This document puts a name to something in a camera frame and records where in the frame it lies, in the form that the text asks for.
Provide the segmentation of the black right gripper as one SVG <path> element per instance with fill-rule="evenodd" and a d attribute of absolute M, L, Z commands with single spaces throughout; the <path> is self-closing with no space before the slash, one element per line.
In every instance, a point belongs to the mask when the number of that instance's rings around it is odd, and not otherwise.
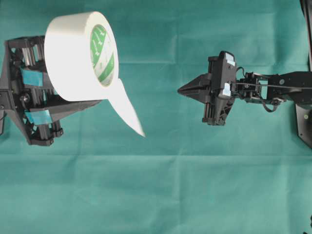
<path fill-rule="evenodd" d="M 219 97 L 218 86 L 218 57 L 209 57 L 208 73 L 202 74 L 178 89 L 178 93 L 205 104 L 203 122 L 208 125 L 225 125 L 226 117 L 234 103 L 231 94 L 229 99 Z"/>

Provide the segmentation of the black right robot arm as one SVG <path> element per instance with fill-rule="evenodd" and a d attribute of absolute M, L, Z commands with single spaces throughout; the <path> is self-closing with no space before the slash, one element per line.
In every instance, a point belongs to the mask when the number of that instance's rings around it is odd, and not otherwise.
<path fill-rule="evenodd" d="M 233 54 L 222 51 L 208 58 L 208 72 L 198 76 L 178 89 L 178 93 L 204 103 L 202 121 L 208 125 L 223 126 L 239 98 L 247 103 L 261 104 L 272 113 L 278 106 L 293 101 L 299 107 L 312 108 L 311 72 L 291 72 L 282 75 L 262 75 L 243 72 L 237 79 L 238 67 Z"/>

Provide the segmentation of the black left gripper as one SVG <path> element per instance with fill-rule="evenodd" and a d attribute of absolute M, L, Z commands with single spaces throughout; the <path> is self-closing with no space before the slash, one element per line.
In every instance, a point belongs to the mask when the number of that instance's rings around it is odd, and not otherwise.
<path fill-rule="evenodd" d="M 30 145 L 50 146 L 63 134 L 60 119 L 102 100 L 66 101 L 56 94 L 47 74 L 44 36 L 4 42 L 0 110 L 4 110 Z"/>

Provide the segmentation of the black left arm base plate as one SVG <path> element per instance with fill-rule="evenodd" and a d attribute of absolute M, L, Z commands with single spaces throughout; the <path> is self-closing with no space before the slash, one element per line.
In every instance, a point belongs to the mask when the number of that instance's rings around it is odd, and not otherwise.
<path fill-rule="evenodd" d="M 4 110 L 0 110 L 0 135 L 3 134 L 4 118 L 5 118 L 5 112 Z"/>

